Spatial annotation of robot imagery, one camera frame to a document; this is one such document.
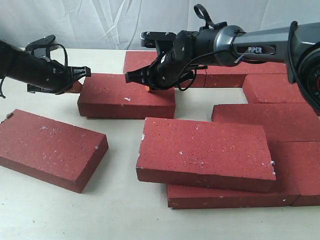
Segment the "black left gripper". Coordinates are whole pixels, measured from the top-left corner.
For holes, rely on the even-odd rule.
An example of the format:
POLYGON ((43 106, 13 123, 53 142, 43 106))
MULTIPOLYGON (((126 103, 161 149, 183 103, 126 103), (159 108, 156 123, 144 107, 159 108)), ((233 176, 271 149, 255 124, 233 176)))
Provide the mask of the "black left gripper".
POLYGON ((88 66, 63 65, 57 60, 37 58, 30 54, 25 56, 24 60, 28 80, 26 89, 32 94, 80 94, 83 84, 79 80, 91 76, 88 66))

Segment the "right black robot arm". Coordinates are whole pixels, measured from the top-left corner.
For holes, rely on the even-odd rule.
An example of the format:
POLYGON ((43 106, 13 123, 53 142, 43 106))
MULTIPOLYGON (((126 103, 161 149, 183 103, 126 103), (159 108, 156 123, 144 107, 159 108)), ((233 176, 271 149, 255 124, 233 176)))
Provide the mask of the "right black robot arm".
POLYGON ((125 73, 127 83, 137 83, 150 90, 179 88, 192 84, 197 71, 209 66, 235 67, 239 63, 283 63, 287 79, 297 84, 304 100, 315 110, 320 108, 320 25, 291 22, 280 27, 245 32, 225 21, 212 22, 201 4, 194 6, 204 26, 179 33, 145 31, 140 35, 142 47, 156 49, 150 64, 125 73))

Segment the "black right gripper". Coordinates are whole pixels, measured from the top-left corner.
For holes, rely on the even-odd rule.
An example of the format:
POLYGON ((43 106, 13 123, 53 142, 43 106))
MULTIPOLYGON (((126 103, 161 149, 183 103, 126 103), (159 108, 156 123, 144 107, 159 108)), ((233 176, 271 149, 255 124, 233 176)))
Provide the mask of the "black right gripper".
POLYGON ((176 87, 181 91, 190 88, 198 70, 207 68, 207 54, 195 55, 186 47, 173 47, 157 56, 152 64, 125 73, 126 83, 145 86, 147 92, 176 87))

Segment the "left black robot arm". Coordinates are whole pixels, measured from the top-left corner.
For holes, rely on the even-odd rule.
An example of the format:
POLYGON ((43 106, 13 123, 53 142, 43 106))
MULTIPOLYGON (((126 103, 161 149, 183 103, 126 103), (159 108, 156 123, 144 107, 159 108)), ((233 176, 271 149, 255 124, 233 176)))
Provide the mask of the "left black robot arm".
POLYGON ((90 77, 87 66, 70 66, 68 54, 55 35, 29 43, 24 50, 0 41, 0 83, 6 77, 23 82, 28 93, 61 95, 79 93, 84 77, 90 77))

